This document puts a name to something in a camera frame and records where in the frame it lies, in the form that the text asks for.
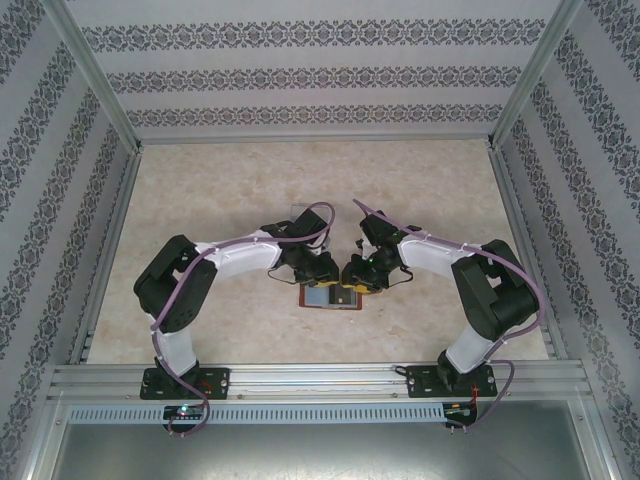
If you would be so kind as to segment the brown leather card holder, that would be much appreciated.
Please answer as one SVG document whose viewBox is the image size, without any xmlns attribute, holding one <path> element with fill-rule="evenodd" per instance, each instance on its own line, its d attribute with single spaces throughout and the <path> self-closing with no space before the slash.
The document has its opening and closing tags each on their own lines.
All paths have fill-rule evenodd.
<svg viewBox="0 0 640 480">
<path fill-rule="evenodd" d="M 362 305 L 360 293 L 339 284 L 324 287 L 300 287 L 299 306 L 301 308 L 359 311 L 362 309 Z"/>
</svg>

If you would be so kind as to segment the clear acrylic tray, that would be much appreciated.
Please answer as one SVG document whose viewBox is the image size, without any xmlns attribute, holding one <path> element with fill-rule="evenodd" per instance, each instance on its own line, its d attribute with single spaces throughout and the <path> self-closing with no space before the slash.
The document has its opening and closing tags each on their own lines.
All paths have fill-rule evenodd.
<svg viewBox="0 0 640 480">
<path fill-rule="evenodd" d="M 335 219 L 335 210 L 332 207 L 316 206 L 310 208 L 309 204 L 297 203 L 291 206 L 290 220 L 293 224 L 293 237 L 304 237 L 317 234 L 325 229 Z M 306 245 L 314 251 L 313 244 L 325 236 L 330 237 L 330 230 L 326 230 L 322 235 L 318 235 L 306 242 Z"/>
</svg>

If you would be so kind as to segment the grey sheet metal panel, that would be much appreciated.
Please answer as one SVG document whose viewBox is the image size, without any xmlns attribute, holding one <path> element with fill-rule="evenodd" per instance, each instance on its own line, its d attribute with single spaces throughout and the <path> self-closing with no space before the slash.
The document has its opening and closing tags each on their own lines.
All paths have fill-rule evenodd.
<svg viewBox="0 0 640 480">
<path fill-rule="evenodd" d="M 59 405 L 27 480 L 620 480 L 586 402 L 506 402 L 480 426 L 222 424 L 184 439 L 121 405 Z"/>
</svg>

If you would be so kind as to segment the aluminium mounting rail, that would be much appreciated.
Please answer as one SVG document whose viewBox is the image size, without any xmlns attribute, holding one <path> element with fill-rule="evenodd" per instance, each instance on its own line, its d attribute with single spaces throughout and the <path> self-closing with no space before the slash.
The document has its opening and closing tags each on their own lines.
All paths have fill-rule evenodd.
<svg viewBox="0 0 640 480">
<path fill-rule="evenodd" d="M 516 361 L 505 400 L 591 398 L 592 385 L 576 360 Z M 144 365 L 57 366 L 46 391 L 48 402 L 133 404 Z M 386 363 L 236 364 L 226 387 L 229 403 L 365 403 L 405 400 L 406 380 Z"/>
</svg>

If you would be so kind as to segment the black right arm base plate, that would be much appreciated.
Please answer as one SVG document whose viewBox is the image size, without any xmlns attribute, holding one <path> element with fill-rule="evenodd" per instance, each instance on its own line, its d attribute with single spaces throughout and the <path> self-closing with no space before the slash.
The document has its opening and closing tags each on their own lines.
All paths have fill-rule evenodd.
<svg viewBox="0 0 640 480">
<path fill-rule="evenodd" d="M 498 394 L 493 369 L 481 365 L 462 374 L 449 389 L 438 374 L 436 365 L 406 366 L 406 385 L 410 398 L 466 398 L 476 392 L 480 398 L 494 398 Z"/>
</svg>

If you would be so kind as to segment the aluminium frame crossbar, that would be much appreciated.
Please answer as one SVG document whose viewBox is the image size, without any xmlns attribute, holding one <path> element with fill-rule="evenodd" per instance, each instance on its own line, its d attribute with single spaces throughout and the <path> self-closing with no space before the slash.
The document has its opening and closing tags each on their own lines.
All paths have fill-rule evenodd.
<svg viewBox="0 0 640 480">
<path fill-rule="evenodd" d="M 207 145 L 248 143 L 307 143 L 307 142 L 361 142 L 361 141 L 427 141 L 427 140 L 482 140 L 489 141 L 488 134 L 472 133 L 404 133 L 404 134 L 319 134 L 319 135 L 244 135 L 213 137 L 167 137 L 141 139 L 140 145 Z"/>
</svg>

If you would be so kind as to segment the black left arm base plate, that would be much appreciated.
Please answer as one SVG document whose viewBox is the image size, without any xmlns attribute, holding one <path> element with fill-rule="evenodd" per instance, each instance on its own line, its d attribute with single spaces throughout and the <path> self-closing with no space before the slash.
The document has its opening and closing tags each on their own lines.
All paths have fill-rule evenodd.
<svg viewBox="0 0 640 480">
<path fill-rule="evenodd" d="M 181 379 L 209 400 L 225 400 L 230 384 L 230 370 L 195 366 Z M 144 371 L 139 396 L 142 400 L 197 400 L 199 396 L 179 384 L 161 367 Z"/>
</svg>

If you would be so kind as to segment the aluminium table side rail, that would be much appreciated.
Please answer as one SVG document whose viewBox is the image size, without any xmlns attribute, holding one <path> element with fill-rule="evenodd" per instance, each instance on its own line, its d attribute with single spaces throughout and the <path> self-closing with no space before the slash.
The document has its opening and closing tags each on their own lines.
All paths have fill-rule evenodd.
<svg viewBox="0 0 640 480">
<path fill-rule="evenodd" d="M 100 250 L 96 257 L 95 269 L 90 277 L 88 290 L 65 360 L 66 364 L 77 365 L 81 362 L 86 340 L 89 333 L 95 329 L 99 319 L 143 152 L 144 147 L 140 146 L 131 153 L 118 183 L 113 205 L 105 224 Z"/>
<path fill-rule="evenodd" d="M 556 360 L 568 360 L 570 355 L 562 339 L 555 312 L 549 302 L 543 274 L 539 268 L 534 245 L 527 228 L 526 215 L 521 208 L 519 197 L 509 176 L 508 168 L 500 151 L 493 147 L 487 149 L 491 167 L 496 179 L 506 216 L 512 231 L 521 265 L 538 285 L 543 296 L 545 313 L 540 322 L 548 355 Z"/>
</svg>

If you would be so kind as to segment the aluminium frame post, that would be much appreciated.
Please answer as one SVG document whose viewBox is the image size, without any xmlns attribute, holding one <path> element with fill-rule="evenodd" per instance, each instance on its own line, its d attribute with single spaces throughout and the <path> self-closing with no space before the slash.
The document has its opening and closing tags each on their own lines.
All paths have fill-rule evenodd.
<svg viewBox="0 0 640 480">
<path fill-rule="evenodd" d="M 88 85 L 96 94 L 120 139 L 128 150 L 137 151 L 141 142 L 134 127 L 65 0 L 40 0 L 40 2 L 74 57 Z"/>
<path fill-rule="evenodd" d="M 488 147 L 490 149 L 496 150 L 505 141 L 582 3 L 583 0 L 559 1 L 531 58 L 509 96 L 492 133 L 488 136 Z"/>
</svg>

